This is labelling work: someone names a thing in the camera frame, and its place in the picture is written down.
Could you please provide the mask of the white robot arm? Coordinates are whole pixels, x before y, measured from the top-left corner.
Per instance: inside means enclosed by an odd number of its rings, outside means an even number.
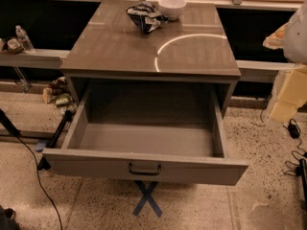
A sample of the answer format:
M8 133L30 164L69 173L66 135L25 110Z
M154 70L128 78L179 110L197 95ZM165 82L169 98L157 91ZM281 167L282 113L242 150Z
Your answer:
M270 118L285 123L307 103L307 1L289 21L267 36L263 45L269 49L282 49L286 59L295 67L285 75Z

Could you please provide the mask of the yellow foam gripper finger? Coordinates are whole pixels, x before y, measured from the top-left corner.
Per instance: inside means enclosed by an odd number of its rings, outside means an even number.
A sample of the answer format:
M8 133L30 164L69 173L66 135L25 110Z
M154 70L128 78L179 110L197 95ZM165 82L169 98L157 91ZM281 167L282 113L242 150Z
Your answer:
M296 64L285 79L272 107L270 119L283 124L290 121L307 103L307 65Z

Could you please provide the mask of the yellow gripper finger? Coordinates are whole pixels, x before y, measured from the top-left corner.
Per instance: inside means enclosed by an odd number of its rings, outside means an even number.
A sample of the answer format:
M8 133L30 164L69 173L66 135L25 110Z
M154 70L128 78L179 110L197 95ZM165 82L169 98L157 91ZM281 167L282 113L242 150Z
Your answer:
M263 46L272 50L283 49L286 26L287 24L282 25L274 33L267 36L263 41Z

